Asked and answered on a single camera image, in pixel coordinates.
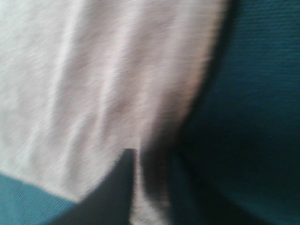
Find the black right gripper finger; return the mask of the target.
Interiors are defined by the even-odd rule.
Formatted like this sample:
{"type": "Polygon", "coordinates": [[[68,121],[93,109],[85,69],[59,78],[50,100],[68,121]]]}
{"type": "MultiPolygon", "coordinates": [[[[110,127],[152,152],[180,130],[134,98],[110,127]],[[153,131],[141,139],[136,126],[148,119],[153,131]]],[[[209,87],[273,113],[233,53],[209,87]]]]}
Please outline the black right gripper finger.
{"type": "Polygon", "coordinates": [[[133,149],[125,149],[104,181],[52,225],[128,225],[134,189],[133,149]]]}

